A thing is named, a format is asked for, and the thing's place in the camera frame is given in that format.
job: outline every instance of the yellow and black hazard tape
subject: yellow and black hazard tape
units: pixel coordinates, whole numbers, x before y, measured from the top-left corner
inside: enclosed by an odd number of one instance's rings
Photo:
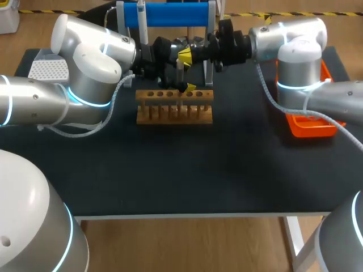
[[[81,14],[82,10],[19,10],[19,13],[55,13],[55,14]],[[271,17],[271,16],[363,16],[363,12],[244,12],[244,13],[227,13],[225,18],[229,17]]]
[[[227,13],[225,18],[229,17],[271,17],[271,16],[363,16],[363,12],[245,12],[245,13]]]
[[[47,14],[81,14],[82,10],[19,10],[22,14],[47,13]]]

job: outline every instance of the robotic arm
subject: robotic arm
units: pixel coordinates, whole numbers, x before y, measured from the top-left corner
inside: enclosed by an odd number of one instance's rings
[[[65,14],[55,23],[51,48],[67,62],[69,86],[1,76],[0,125],[98,124],[122,74],[132,69],[164,78],[171,50],[161,37],[138,49],[128,37]]]
[[[219,22],[210,44],[192,48],[193,63],[211,59],[224,66],[278,60],[278,103],[288,109],[316,111],[336,120],[363,125],[363,82],[321,82],[322,51],[327,30],[319,18],[279,22],[233,31],[230,20]]]

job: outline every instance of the wooden test tube rack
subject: wooden test tube rack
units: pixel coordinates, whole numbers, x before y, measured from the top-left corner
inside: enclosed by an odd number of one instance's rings
[[[212,124],[212,90],[194,90],[180,93],[178,90],[137,90],[138,124],[188,125]]]

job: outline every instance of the white cable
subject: white cable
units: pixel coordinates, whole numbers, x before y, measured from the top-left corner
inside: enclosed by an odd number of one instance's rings
[[[288,114],[297,114],[297,115],[308,114],[309,116],[315,116],[315,117],[320,117],[322,119],[325,119],[329,123],[335,125],[341,132],[343,132],[345,134],[345,136],[348,137],[349,140],[351,140],[359,148],[359,150],[363,151],[363,144],[352,133],[350,133],[345,127],[343,127],[341,124],[339,124],[337,121],[330,118],[329,116],[326,116],[325,114],[320,113],[320,112],[315,112],[313,110],[305,111],[305,110],[298,110],[298,109],[286,109],[286,108],[280,106],[278,103],[276,103],[275,100],[272,98],[270,92],[268,91],[268,88],[267,88],[267,85],[266,85],[266,82],[263,77],[261,67],[259,64],[257,64],[257,71],[259,74],[261,84],[263,86],[263,90],[265,91],[265,94],[266,94],[268,100],[271,102],[271,104],[275,108],[277,108],[278,110],[280,110],[284,113],[288,113]]]
[[[102,128],[104,128],[107,125],[108,121],[111,119],[112,112],[113,112],[113,107],[115,105],[117,92],[119,91],[120,87],[124,84],[124,82],[126,80],[128,80],[130,78],[134,78],[134,77],[135,77],[134,74],[133,75],[128,75],[128,76],[125,76],[124,78],[122,78],[122,80],[120,80],[120,82],[116,86],[115,92],[113,93],[112,100],[111,100],[111,105],[109,107],[109,112],[108,112],[108,115],[107,115],[106,119],[104,120],[104,122],[102,124],[98,125],[94,130],[91,130],[91,131],[86,132],[86,133],[81,133],[81,134],[72,134],[72,133],[63,132],[62,130],[56,129],[53,126],[44,125],[43,127],[47,128],[47,129],[50,129],[51,131],[53,131],[53,132],[55,132],[55,133],[57,133],[57,134],[59,134],[61,136],[68,137],[68,138],[82,138],[82,137],[86,137],[86,136],[95,134],[96,132],[99,132]]]

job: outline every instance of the white container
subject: white container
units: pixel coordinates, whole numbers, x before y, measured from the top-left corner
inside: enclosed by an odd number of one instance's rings
[[[5,7],[0,7],[0,34],[14,33],[19,25],[20,0],[9,0]]]

